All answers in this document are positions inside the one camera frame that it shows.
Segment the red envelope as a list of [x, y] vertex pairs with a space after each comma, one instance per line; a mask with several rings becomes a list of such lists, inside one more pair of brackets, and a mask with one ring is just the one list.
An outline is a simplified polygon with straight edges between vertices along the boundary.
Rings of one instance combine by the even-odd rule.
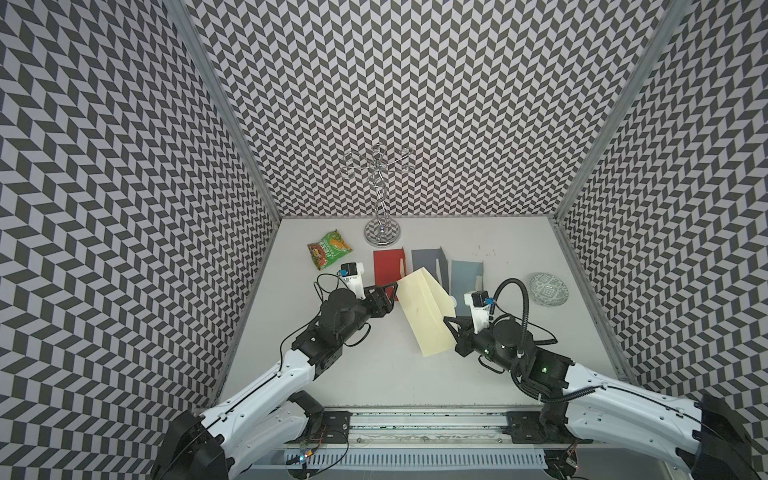
[[387, 296], [391, 296], [394, 291], [391, 284], [405, 276], [405, 250], [377, 250], [373, 253], [373, 264], [375, 284], [383, 286]]

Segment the cream yellow envelope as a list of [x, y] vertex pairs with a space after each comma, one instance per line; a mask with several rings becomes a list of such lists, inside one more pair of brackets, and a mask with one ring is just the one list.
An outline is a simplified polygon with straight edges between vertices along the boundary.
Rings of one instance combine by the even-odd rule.
[[398, 281], [397, 298], [424, 357], [454, 349], [444, 318], [455, 316], [455, 300], [426, 268]]

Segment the light blue envelope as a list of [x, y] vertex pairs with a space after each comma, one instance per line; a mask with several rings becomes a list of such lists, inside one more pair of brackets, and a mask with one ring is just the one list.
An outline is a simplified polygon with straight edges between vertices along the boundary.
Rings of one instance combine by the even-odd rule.
[[451, 262], [450, 295], [456, 300], [455, 313], [457, 316], [471, 315], [464, 296], [467, 293], [484, 290], [483, 276], [484, 264], [482, 262], [459, 260]]

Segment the dark grey envelope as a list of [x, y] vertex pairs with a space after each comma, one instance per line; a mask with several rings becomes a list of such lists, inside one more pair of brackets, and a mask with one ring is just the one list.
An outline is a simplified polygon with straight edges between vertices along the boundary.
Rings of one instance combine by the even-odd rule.
[[442, 248], [412, 251], [414, 271], [424, 268], [448, 292], [450, 290], [448, 260]]

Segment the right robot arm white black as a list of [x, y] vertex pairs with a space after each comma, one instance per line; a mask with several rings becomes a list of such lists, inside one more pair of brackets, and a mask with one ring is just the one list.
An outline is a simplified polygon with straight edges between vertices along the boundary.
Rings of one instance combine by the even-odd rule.
[[597, 441], [676, 467], [693, 479], [755, 479], [752, 442], [743, 417], [728, 403], [655, 393], [599, 374], [537, 344], [511, 317], [476, 330], [468, 317], [443, 320], [456, 352], [509, 374], [515, 387], [542, 405], [545, 442]]

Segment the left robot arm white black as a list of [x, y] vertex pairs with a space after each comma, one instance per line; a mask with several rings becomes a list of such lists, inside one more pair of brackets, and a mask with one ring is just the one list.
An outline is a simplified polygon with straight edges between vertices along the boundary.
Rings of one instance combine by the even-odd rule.
[[318, 313], [290, 334], [279, 361], [229, 399], [170, 423], [149, 476], [152, 479], [233, 479], [278, 446], [309, 434], [323, 413], [306, 387], [342, 355], [345, 343], [371, 319], [392, 312], [395, 283], [340, 287]]

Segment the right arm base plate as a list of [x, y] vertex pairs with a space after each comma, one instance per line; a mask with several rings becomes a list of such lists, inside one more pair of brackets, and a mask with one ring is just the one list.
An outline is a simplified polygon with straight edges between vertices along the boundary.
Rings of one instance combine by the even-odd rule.
[[567, 428], [569, 403], [545, 404], [539, 410], [507, 411], [507, 425], [502, 430], [513, 444], [571, 444], [593, 443], [592, 439], [577, 437]]

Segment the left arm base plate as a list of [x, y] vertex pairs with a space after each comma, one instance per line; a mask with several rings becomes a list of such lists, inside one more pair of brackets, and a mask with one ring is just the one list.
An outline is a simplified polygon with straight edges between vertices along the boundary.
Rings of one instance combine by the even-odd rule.
[[304, 420], [304, 429], [295, 439], [298, 443], [344, 444], [351, 426], [349, 410], [328, 409], [306, 391], [299, 391], [288, 398], [298, 406]]

